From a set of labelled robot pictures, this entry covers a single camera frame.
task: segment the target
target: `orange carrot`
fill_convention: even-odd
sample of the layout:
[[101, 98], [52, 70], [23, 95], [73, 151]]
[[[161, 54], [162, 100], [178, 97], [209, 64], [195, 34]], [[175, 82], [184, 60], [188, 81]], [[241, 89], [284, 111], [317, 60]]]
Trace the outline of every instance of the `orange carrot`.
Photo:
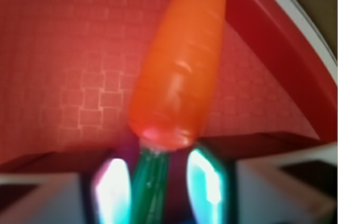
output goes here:
[[217, 79], [226, 0], [172, 0], [131, 99], [128, 122], [141, 143], [190, 146], [208, 117]]

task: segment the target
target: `brick pattern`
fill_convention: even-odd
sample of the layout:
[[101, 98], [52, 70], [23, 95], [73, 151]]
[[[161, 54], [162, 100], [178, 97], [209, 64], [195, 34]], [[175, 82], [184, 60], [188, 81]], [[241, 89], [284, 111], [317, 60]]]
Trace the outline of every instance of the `brick pattern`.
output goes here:
[[[0, 162], [130, 137], [128, 102], [169, 1], [0, 0]], [[226, 25], [205, 134], [269, 130], [316, 136]]]

